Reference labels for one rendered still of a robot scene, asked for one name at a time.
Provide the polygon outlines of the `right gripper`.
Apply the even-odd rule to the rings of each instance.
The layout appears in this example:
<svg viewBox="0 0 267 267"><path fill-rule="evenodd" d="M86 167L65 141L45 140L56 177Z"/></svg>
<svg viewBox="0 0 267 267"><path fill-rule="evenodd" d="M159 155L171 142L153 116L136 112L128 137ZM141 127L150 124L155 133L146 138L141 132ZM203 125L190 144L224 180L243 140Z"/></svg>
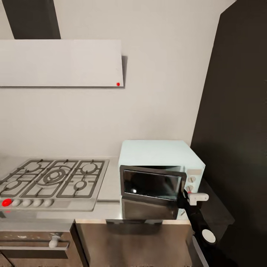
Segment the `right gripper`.
<svg viewBox="0 0 267 267"><path fill-rule="evenodd" d="M179 190L179 198L178 198L178 208L179 209L185 209L187 216L189 218L192 214L201 214L201 207L202 207L202 201L197 201L197 205L189 205L189 202L187 201L188 192L184 190L184 194L181 192L181 189ZM201 214L202 216L202 214Z"/></svg>

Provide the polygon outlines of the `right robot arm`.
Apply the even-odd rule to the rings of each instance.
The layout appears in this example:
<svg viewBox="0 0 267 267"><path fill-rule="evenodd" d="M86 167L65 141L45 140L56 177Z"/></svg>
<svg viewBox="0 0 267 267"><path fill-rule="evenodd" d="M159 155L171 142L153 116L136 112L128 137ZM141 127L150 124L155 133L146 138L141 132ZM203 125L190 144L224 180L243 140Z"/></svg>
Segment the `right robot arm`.
<svg viewBox="0 0 267 267"><path fill-rule="evenodd" d="M192 236L194 247L204 267L239 267L235 261L228 259L220 248L215 234L204 220L200 211L202 201L207 201L209 196L205 193L184 194L179 190L178 208L185 209L195 235Z"/></svg>

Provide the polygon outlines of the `microwave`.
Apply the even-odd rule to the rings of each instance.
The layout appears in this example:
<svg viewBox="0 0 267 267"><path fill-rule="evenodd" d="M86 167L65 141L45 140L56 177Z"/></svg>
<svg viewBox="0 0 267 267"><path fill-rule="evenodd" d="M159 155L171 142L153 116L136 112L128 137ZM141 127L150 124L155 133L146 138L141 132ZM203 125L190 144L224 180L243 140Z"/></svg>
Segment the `microwave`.
<svg viewBox="0 0 267 267"><path fill-rule="evenodd" d="M124 197L178 204L179 190L198 193L204 162L181 140L124 140L118 162Z"/></svg>

